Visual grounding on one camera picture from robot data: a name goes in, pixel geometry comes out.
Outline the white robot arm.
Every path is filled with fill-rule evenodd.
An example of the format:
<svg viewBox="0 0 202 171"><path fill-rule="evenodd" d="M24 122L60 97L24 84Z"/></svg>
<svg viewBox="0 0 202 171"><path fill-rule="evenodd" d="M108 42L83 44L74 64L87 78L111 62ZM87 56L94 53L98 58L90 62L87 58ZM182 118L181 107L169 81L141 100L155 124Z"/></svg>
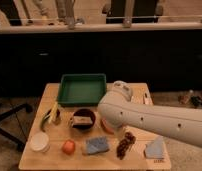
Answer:
<svg viewBox="0 0 202 171"><path fill-rule="evenodd" d="M202 148L202 110L138 104L132 96L128 83L115 81L100 100L98 113L114 130L128 125Z"/></svg>

